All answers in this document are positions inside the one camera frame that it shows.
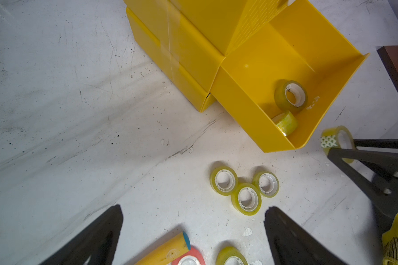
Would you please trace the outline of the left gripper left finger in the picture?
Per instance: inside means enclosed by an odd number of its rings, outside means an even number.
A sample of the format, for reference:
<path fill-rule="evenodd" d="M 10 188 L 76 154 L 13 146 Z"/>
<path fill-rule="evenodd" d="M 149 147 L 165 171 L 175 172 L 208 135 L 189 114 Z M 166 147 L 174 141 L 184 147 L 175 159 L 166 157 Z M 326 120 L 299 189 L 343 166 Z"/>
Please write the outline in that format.
<path fill-rule="evenodd" d="M 122 224 L 122 209 L 114 205 L 42 264 L 111 265 Z"/>

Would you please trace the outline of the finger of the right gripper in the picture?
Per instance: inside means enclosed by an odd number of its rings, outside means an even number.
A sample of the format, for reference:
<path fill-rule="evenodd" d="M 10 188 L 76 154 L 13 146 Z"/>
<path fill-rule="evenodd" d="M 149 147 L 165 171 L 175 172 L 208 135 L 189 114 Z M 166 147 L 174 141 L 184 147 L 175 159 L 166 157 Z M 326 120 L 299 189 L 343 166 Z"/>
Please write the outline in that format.
<path fill-rule="evenodd" d="M 366 148 L 398 149 L 398 139 L 354 139 L 354 144 Z"/>
<path fill-rule="evenodd" d="M 333 162 L 370 199 L 385 216 L 398 213 L 398 153 L 332 148 L 328 159 Z M 373 173 L 369 180 L 346 160 L 358 161 Z"/>

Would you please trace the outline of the yellow tape roll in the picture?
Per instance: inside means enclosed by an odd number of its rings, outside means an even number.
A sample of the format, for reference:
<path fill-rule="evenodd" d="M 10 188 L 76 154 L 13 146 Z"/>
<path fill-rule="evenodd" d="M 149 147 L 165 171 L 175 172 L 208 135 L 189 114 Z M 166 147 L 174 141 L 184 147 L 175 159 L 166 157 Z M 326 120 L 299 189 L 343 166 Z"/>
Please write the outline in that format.
<path fill-rule="evenodd" d="M 272 121 L 284 136 L 289 136 L 298 127 L 298 121 L 291 111 L 285 111 L 275 116 Z"/>
<path fill-rule="evenodd" d="M 262 199 L 256 186 L 241 183 L 231 194 L 232 205 L 243 215 L 252 216 L 259 212 Z"/>
<path fill-rule="evenodd" d="M 239 185 L 237 174 L 227 166 L 215 168 L 210 175 L 213 190 L 223 196 L 230 196 Z"/>
<path fill-rule="evenodd" d="M 330 149 L 356 149 L 356 145 L 350 131 L 344 126 L 324 130 L 321 133 L 320 146 L 323 148 L 326 156 Z"/>
<path fill-rule="evenodd" d="M 298 113 L 306 107 L 308 94 L 298 82 L 286 81 L 276 88 L 274 99 L 279 109 Z"/>
<path fill-rule="evenodd" d="M 275 197 L 280 188 L 280 183 L 277 176 L 268 171 L 256 173 L 253 177 L 252 184 L 258 188 L 262 196 L 267 198 Z"/>
<path fill-rule="evenodd" d="M 217 255 L 216 265 L 248 265 L 248 263 L 235 247 L 228 246 Z"/>

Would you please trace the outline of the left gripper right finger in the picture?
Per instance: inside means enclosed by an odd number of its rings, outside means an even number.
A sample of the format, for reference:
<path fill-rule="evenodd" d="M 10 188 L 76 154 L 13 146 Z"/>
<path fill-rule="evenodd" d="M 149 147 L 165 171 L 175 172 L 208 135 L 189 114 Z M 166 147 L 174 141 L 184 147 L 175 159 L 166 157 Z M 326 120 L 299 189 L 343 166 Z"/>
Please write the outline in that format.
<path fill-rule="evenodd" d="M 265 212 L 264 226 L 276 265 L 343 265 L 278 207 Z"/>

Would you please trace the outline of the yellow drawer cabinet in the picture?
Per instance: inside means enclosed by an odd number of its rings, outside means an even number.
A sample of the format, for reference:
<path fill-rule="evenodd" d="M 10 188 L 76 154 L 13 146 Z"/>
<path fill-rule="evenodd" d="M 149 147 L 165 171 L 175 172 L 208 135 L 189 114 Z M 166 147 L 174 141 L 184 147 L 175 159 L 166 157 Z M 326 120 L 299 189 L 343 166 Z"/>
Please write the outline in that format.
<path fill-rule="evenodd" d="M 219 102 L 264 152 L 304 147 L 366 60 L 309 1 L 127 1 L 136 42 L 199 111 Z M 284 136 L 277 87 L 306 107 Z"/>

